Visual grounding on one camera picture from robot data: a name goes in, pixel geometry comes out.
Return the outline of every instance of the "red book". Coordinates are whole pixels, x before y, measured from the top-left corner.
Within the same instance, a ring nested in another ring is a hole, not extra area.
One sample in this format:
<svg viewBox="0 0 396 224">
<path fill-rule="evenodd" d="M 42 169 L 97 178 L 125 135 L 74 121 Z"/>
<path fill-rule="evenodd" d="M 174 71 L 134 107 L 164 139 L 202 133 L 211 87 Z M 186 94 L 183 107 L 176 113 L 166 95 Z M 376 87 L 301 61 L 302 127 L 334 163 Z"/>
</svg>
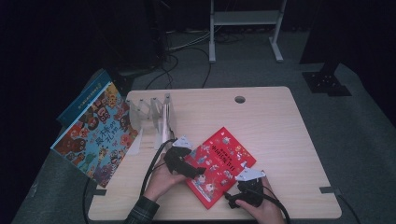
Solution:
<svg viewBox="0 0 396 224">
<path fill-rule="evenodd" d="M 203 175 L 186 181 L 206 209 L 235 184 L 235 177 L 244 170 L 241 164 L 251 167 L 256 162 L 224 127 L 198 146 L 185 161 L 194 167 L 206 168 Z"/>
</svg>

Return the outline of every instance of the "hand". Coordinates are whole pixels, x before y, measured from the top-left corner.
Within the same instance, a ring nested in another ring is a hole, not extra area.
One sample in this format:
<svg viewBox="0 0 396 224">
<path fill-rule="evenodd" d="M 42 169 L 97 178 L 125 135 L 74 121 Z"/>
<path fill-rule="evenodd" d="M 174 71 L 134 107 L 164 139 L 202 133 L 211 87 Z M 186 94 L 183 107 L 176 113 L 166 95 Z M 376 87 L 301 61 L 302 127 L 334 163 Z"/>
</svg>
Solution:
<svg viewBox="0 0 396 224">
<path fill-rule="evenodd" d="M 262 184 L 271 189 L 271 185 L 268 182 L 268 178 L 262 177 Z M 272 193 L 266 188 L 263 189 L 264 194 L 274 197 Z M 247 210 L 260 224 L 284 224 L 285 221 L 282 217 L 280 209 L 268 200 L 263 200 L 259 207 L 252 206 L 245 201 L 236 200 L 236 204 Z"/>
<path fill-rule="evenodd" d="M 148 182 L 148 187 L 143 193 L 143 196 L 154 202 L 157 202 L 157 200 L 174 185 L 187 178 L 184 175 L 172 175 L 163 160 L 164 156 L 165 153 L 161 154 L 160 159 L 154 165 L 154 170 Z"/>
</svg>

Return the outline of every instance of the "table hole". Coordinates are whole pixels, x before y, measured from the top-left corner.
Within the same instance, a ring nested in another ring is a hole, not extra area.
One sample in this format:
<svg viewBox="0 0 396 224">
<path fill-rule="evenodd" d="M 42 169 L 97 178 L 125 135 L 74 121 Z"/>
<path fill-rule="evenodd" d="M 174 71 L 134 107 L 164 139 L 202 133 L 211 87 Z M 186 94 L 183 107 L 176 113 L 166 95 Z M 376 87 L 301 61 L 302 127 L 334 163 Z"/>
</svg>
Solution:
<svg viewBox="0 0 396 224">
<path fill-rule="evenodd" d="M 242 104 L 242 103 L 244 103 L 244 102 L 246 101 L 246 99 L 245 99 L 245 97 L 243 97 L 243 96 L 236 96 L 236 97 L 235 97 L 235 101 L 236 101 L 238 104 Z"/>
</svg>

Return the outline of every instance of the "person's arm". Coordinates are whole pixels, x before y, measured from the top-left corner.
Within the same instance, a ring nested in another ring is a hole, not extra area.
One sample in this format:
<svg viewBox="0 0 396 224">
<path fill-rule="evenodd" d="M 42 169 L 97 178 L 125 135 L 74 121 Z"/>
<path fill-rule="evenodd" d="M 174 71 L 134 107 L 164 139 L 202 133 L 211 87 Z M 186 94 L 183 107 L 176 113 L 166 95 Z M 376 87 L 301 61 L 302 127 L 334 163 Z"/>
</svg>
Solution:
<svg viewBox="0 0 396 224">
<path fill-rule="evenodd" d="M 272 191 L 271 185 L 266 176 L 262 177 L 262 184 Z M 273 197 L 272 193 L 268 189 L 264 188 L 264 194 Z M 285 224 L 285 220 L 282 217 L 280 209 L 268 200 L 264 199 L 259 207 L 254 207 L 242 200 L 236 200 L 235 203 L 247 210 L 254 218 L 256 218 L 259 224 Z"/>
<path fill-rule="evenodd" d="M 148 186 L 134 205 L 124 224 L 149 224 L 160 207 L 157 200 L 170 188 L 186 179 L 184 175 L 172 175 L 163 160 L 164 153 L 154 166 Z"/>
</svg>

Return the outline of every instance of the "book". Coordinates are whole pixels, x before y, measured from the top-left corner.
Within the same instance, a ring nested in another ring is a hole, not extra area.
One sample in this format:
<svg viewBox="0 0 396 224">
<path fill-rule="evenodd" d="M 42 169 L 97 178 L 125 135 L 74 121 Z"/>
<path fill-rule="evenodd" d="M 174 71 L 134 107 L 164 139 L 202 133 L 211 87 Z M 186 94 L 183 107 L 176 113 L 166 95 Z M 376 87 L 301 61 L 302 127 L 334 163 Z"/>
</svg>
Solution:
<svg viewBox="0 0 396 224">
<path fill-rule="evenodd" d="M 138 135 L 129 106 L 106 71 L 64 112 L 68 128 L 50 147 L 98 185 L 106 187 Z"/>
<path fill-rule="evenodd" d="M 251 167 L 256 159 L 222 127 L 186 156 L 185 162 L 206 168 L 203 175 L 188 179 L 186 183 L 209 209 L 236 183 L 235 177 L 244 166 Z"/>
<path fill-rule="evenodd" d="M 61 115 L 56 118 L 64 127 L 69 127 L 83 110 L 86 109 L 92 99 L 105 85 L 111 82 L 111 77 L 104 69 L 100 69 L 93 75 L 92 81 L 84 88 L 81 94 L 70 104 Z"/>
</svg>

